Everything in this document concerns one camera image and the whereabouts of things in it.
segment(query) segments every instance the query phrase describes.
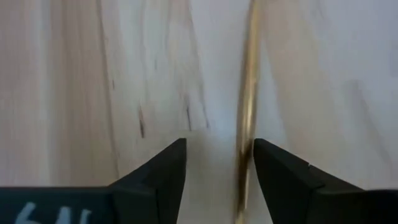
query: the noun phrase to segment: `wooden surface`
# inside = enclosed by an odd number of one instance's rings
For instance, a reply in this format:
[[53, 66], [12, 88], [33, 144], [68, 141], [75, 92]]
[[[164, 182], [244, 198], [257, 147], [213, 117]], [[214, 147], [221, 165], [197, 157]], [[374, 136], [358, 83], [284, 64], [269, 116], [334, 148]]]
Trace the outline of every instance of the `wooden surface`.
[[[263, 0], [256, 135], [398, 187], [398, 3]], [[232, 223], [249, 0], [0, 2], [0, 184], [108, 184], [188, 138], [179, 223]], [[270, 220], [251, 170], [249, 223]]]

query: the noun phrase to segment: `black plastic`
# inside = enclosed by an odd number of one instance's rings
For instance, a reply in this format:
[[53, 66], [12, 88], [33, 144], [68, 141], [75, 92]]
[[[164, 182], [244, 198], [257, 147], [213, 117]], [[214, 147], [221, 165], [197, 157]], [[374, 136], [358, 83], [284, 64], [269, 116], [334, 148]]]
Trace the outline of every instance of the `black plastic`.
[[362, 190], [263, 139], [254, 162], [274, 224], [398, 223], [397, 190]]
[[0, 223], [174, 224], [185, 183], [186, 145], [186, 139], [175, 141], [108, 187], [0, 188]]

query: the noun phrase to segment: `dark wood streak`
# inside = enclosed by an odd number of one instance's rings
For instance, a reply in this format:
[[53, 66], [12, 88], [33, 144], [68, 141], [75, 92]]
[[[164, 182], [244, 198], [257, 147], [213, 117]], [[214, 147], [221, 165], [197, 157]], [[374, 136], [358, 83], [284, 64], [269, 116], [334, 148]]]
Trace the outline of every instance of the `dark wood streak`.
[[189, 131], [192, 131], [191, 115], [190, 115], [190, 112], [189, 112], [189, 106], [187, 106], [187, 119], [188, 119], [188, 128], [189, 128]]
[[120, 158], [119, 155], [119, 151], [116, 147], [116, 141], [115, 141], [115, 137], [114, 137], [114, 128], [112, 125], [112, 109], [111, 109], [111, 94], [109, 91], [109, 82], [108, 82], [108, 78], [109, 77], [109, 69], [108, 69], [108, 60], [106, 58], [106, 44], [108, 44], [109, 39], [107, 38], [107, 36], [105, 35], [105, 31], [104, 31], [104, 18], [103, 18], [103, 7], [102, 7], [102, 2], [98, 1], [97, 3], [97, 15], [99, 18], [99, 30], [100, 30], [100, 36], [101, 36], [101, 51], [102, 51], [102, 62], [103, 62], [103, 70], [104, 72], [104, 80], [106, 80], [106, 82], [104, 82], [104, 86], [105, 89], [108, 90], [106, 91], [106, 107], [108, 109], [107, 112], [107, 119], [108, 119], [108, 129], [109, 129], [109, 136], [110, 136], [110, 141], [111, 141], [111, 151], [112, 151], [112, 155], [113, 155], [113, 170], [114, 170], [114, 174], [116, 177], [120, 177], [120, 173], [119, 173], [119, 167], [118, 167], [118, 159]]
[[139, 130], [141, 133], [141, 138], [145, 138], [145, 122], [144, 122], [144, 116], [142, 115], [141, 106], [139, 107], [138, 110], [138, 118], [139, 118]]

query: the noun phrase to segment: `light wood grain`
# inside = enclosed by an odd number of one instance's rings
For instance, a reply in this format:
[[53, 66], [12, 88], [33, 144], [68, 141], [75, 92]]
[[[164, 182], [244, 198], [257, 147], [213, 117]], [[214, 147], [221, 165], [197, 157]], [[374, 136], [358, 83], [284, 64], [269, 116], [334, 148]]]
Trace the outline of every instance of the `light wood grain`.
[[2, 1], [1, 183], [116, 179], [96, 1]]
[[[256, 136], [398, 186], [395, 0], [263, 0]], [[99, 185], [188, 138], [179, 223], [232, 223], [249, 0], [0, 2], [0, 184]], [[250, 223], [270, 221], [252, 170]]]

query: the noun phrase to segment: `printed number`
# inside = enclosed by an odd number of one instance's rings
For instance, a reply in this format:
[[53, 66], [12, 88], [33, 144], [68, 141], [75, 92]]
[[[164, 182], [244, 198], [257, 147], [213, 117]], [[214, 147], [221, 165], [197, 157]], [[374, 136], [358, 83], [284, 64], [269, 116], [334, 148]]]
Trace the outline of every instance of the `printed number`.
[[[15, 220], [15, 224], [40, 224], [35, 221], [28, 220], [29, 215], [35, 210], [36, 204], [33, 202], [26, 203], [25, 207], [18, 214], [17, 219]], [[88, 217], [90, 216], [91, 211], [87, 209], [83, 209], [80, 215], [79, 224], [87, 224]], [[61, 207], [60, 212], [58, 214], [57, 221], [55, 224], [71, 224], [71, 211], [70, 207]]]

